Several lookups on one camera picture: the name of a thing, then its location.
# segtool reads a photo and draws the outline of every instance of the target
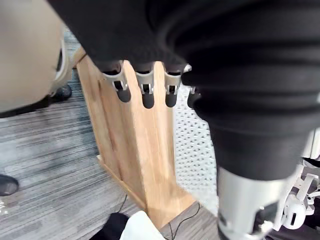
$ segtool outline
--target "striped carpet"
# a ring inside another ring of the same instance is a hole
[[[69,32],[70,55],[79,46]],[[88,110],[76,71],[72,97],[36,112],[0,119],[0,173],[17,178],[20,191],[2,201],[0,240],[88,240],[116,212],[125,193],[97,163]],[[138,208],[130,200],[123,211]],[[193,205],[173,222],[197,210]],[[169,236],[168,226],[163,234]],[[204,208],[181,226],[176,240],[217,239],[215,219]]]

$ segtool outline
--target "black fabric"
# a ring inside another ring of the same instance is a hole
[[[90,240],[119,240],[129,217],[122,213],[112,213],[100,231]]]
[[[48,2],[101,72],[108,68],[109,61],[124,59],[129,60],[134,67],[154,61],[184,63],[158,44],[148,21],[148,0]]]
[[[319,240],[320,234],[317,230],[303,225],[299,229],[290,230],[284,226],[280,231],[271,232],[266,238],[266,240]]]
[[[320,123],[320,2],[211,2],[226,12],[212,5],[177,19],[177,8],[155,28],[192,66],[182,83],[199,88],[194,110],[208,122],[217,165],[248,179],[287,178]]]

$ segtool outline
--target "robotic finger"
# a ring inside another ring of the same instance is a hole
[[[172,108],[177,103],[178,90],[181,84],[181,75],[186,65],[164,64],[165,104]]]
[[[195,86],[193,86],[190,89],[188,100],[187,100],[188,107],[193,109],[195,101],[197,99],[199,99],[200,97],[201,97],[201,94],[200,94],[199,90]]]
[[[111,62],[105,68],[107,70],[102,72],[104,79],[112,85],[122,102],[129,102],[131,100],[131,93],[123,68],[123,61]]]
[[[148,64],[148,67],[142,70],[141,67],[133,66],[138,86],[142,94],[142,103],[146,109],[151,109],[155,104],[154,98],[154,63]]]

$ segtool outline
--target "white cloth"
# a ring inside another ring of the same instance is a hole
[[[125,225],[120,240],[165,240],[144,211],[133,214]]]

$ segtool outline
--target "wooden panel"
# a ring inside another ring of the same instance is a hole
[[[77,68],[95,139],[104,163],[146,202],[132,116],[132,108],[137,103],[121,102],[88,56]],[[132,85],[137,81],[135,76],[133,77],[130,76],[128,79]]]
[[[160,229],[188,208],[194,199],[178,187],[175,176],[173,110],[165,103],[164,69],[154,65],[154,107],[146,109],[134,70],[125,62],[131,90],[133,127],[144,184],[147,213]]]
[[[72,55],[72,59],[71,59],[71,66],[74,69],[77,64],[86,56],[86,52],[83,49],[83,47],[79,47],[74,54]]]
[[[88,56],[77,64],[77,70],[99,152],[112,172],[121,179],[116,156],[109,138],[103,103],[99,94],[99,82],[103,80],[103,77]]]
[[[128,61],[124,61],[131,91],[128,103],[118,99],[88,56],[77,67],[103,167],[145,203],[145,211],[160,229],[194,202],[176,183],[173,111],[165,104],[162,64],[154,66],[152,109],[143,106]]]
[[[144,211],[147,211],[146,204],[140,199],[140,197],[134,191],[132,191],[132,189],[130,189],[130,187],[124,181],[122,181],[120,178],[117,177],[117,175],[115,175],[112,172],[112,170],[105,164],[104,160],[100,155],[96,157],[98,158],[101,167],[103,167],[104,170],[108,172],[113,177],[113,179],[127,192],[130,198],[134,200],[134,202],[139,206],[139,208],[141,208]]]

